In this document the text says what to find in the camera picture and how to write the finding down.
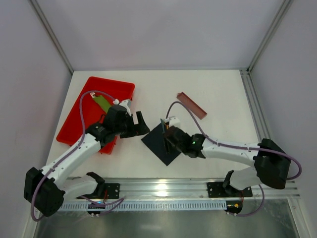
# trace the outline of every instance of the green object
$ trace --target green object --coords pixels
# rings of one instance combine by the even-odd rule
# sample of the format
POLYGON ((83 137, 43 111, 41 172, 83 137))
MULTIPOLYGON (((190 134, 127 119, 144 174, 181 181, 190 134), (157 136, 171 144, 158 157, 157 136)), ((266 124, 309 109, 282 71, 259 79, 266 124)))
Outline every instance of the green object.
POLYGON ((109 108, 111 107, 111 104, 107 101, 107 99, 101 95, 93 97, 93 100, 101 107, 101 109, 105 113, 107 113, 109 108))

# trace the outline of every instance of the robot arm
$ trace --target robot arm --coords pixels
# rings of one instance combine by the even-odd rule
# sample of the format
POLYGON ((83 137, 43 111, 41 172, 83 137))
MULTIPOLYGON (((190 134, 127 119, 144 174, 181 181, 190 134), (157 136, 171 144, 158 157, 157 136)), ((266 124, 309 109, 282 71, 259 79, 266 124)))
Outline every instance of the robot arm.
POLYGON ((144 135, 150 131, 141 112, 136 113, 138 124, 134 124, 130 110, 128 110, 129 104, 129 100, 124 100, 120 104, 110 107, 102 123, 94 123, 86 129, 80 147, 78 147, 78 142, 81 137, 55 161, 40 170, 31 168, 26 174, 24 198, 29 202, 32 201, 35 188, 52 168, 53 171, 44 180, 35 200, 35 207, 45 216, 54 214, 64 201, 85 194, 101 196, 106 189, 105 180, 93 172, 74 180, 66 181, 66 179, 86 159, 111 142, 115 136, 120 135, 120 138, 128 138, 144 135), (56 167, 55 164, 68 154, 67 159, 56 167))
POLYGON ((226 159, 249 166, 244 170, 228 172, 223 187, 229 196, 236 196, 246 187, 262 183, 276 189, 285 188, 290 160, 261 151, 261 148, 264 148, 284 153, 272 140, 263 139, 259 144, 245 144, 214 139, 217 145, 207 140, 202 134, 190 136, 177 126, 178 124, 166 127, 164 139, 183 154, 191 158, 226 159), (239 147, 252 148, 252 150, 238 149, 239 147))

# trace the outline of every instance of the white table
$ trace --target white table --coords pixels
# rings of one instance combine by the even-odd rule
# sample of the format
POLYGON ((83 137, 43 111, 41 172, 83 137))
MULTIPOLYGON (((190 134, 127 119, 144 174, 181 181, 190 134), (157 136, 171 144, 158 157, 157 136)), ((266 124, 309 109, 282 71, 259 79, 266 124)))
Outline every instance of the white table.
MULTIPOLYGON (((208 115, 198 120, 205 132, 222 140, 257 142, 251 112, 238 70, 143 70, 143 71, 76 71, 56 128, 47 163, 69 148, 56 141, 79 93, 90 76, 135 84, 132 112, 142 111, 150 129, 165 117, 169 105, 179 92, 185 92, 208 115)), ((180 105, 171 116, 177 116, 187 133, 199 133, 192 119, 180 105)), ((169 166, 160 161, 141 141, 141 137, 118 139, 111 155, 96 153, 71 176, 95 172, 104 178, 224 178, 229 170, 245 165, 213 159, 178 156, 169 166)))

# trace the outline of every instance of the purple cable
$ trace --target purple cable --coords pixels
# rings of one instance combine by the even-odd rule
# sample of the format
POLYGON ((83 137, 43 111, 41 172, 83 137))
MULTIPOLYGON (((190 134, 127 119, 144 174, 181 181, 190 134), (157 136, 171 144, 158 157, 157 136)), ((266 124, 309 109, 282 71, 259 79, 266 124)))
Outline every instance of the purple cable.
MULTIPOLYGON (((121 198, 121 199, 116 200, 115 202, 103 204, 104 206, 108 206, 108 205, 113 205, 113 204, 117 203, 117 204, 116 204, 114 207, 112 207, 111 209, 109 209, 109 210, 107 210, 107 211, 105 211, 105 212, 100 213, 99 216, 103 216, 103 215, 105 215, 105 214, 109 214, 109 213, 112 212, 114 209, 116 209, 116 208, 123 202, 123 200, 124 200, 124 198, 121 198)), ((78 219, 77 221, 73 222, 71 225, 68 225, 68 226, 57 226, 57 225, 54 225, 54 224, 50 224, 49 221, 47 221, 47 225, 52 226, 52 227, 54 227, 54 228, 58 228, 58 229, 64 229, 64 228, 73 227, 74 225, 78 224, 79 222, 81 222, 81 221, 83 221, 83 220, 85 220, 85 219, 87 219, 87 218, 91 218, 91 216, 87 215, 87 216, 85 216, 85 217, 82 217, 82 218, 78 219)))
POLYGON ((118 199, 118 200, 116 200, 116 201, 114 201, 114 202, 109 202, 109 203, 97 203, 97 202, 95 202, 95 201, 93 201, 93 200, 91 200, 91 199, 89 199, 89 198, 87 198, 87 197, 85 197, 85 196, 81 196, 82 198, 84 198, 84 199, 86 199, 87 201, 89 201, 89 202, 91 202, 94 206, 97 206, 97 207, 106 207, 106 206, 110 206, 110 205, 113 205, 113 204, 115 204, 115 203, 117 203, 117 202, 119 202, 119 201, 123 201, 124 200, 124 198, 120 198, 120 199, 118 199))
POLYGON ((89 93, 100 93, 100 94, 103 94, 107 97, 109 97, 111 100, 115 100, 114 97, 110 96, 108 93, 105 93, 105 92, 102 92, 102 91, 98 91, 98 90, 91 90, 91 91, 88 91, 88 92, 85 92, 81 97, 80 97, 80 100, 79 100, 79 112, 80 112, 80 120, 81 120, 81 124, 82 124, 82 128, 83 128, 83 135, 79 141, 79 143, 77 144, 77 146, 72 149, 71 151, 69 151, 69 153, 67 153, 65 156, 63 156, 59 161, 57 161, 57 163, 54 164, 54 166, 43 176, 43 178, 40 180, 40 182, 38 183, 38 185, 36 186, 35 188, 35 191, 33 193, 33 197, 32 197, 32 201, 31 201, 31 217, 33 219, 33 221, 35 222, 38 222, 40 221, 43 216, 39 217, 39 218, 36 218, 35 217, 35 214, 34 214, 34 208, 35 208, 35 200, 36 200, 36 196, 40 190, 40 187, 42 186, 44 180, 50 175, 51 172, 54 171, 54 169, 60 164, 62 163, 65 159, 67 159, 72 153, 74 153, 77 148, 80 147, 80 145, 83 143, 84 139, 85 139, 85 130, 86 130, 86 126, 85 126, 85 121, 84 121, 84 115, 83 115, 83 99, 84 97, 89 94, 89 93))
MULTIPOLYGON (((297 166, 298 166, 298 172, 296 175, 292 176, 292 177, 289 177, 287 180, 292 180, 292 179, 296 179, 298 178, 301 174, 302 174, 302 165, 299 163, 298 160, 296 160, 295 158, 293 158, 292 156, 290 155, 287 155, 285 153, 282 153, 282 152, 279 152, 279 151, 275 151, 275 150, 269 150, 269 149, 264 149, 264 148, 255 148, 255 147, 244 147, 244 146, 235 146, 235 145, 228 145, 228 144, 224 144, 224 143, 218 143, 217 141, 215 140, 212 140, 211 138, 209 138, 209 136, 203 131, 203 129, 201 128, 201 126, 199 125, 198 121, 196 120, 196 118, 194 117, 193 113, 185 106, 185 104, 179 102, 179 101, 175 101, 173 102, 168 110, 167 110, 167 114, 166 114, 166 117, 165 118, 168 118, 168 115, 169 115, 169 112, 170 110, 172 109, 172 107, 175 105, 175 104, 180 104, 182 105, 189 113, 189 115, 192 117, 192 119, 194 120, 196 126, 198 127, 199 131, 201 132, 201 134, 207 139, 209 140, 211 143, 213 144, 216 144, 218 146, 223 146, 223 147, 227 147, 227 148, 232 148, 232 149, 242 149, 242 150, 253 150, 253 151, 263 151, 263 152, 268 152, 268 153, 273 153, 273 154, 276 154, 276 155, 280 155, 280 156, 283 156, 283 157, 286 157, 288 159, 290 159, 291 161, 293 161, 297 166)), ((238 217, 248 217, 248 216, 251 216, 251 215, 254 215, 256 214, 260 209, 262 209, 262 207, 264 206, 264 191, 263 191, 263 188, 261 187, 261 185, 259 185, 261 191, 262 191, 262 202, 259 206, 259 208, 257 210, 255 210, 254 212, 251 212, 249 214, 243 214, 243 215, 237 215, 238 217)))

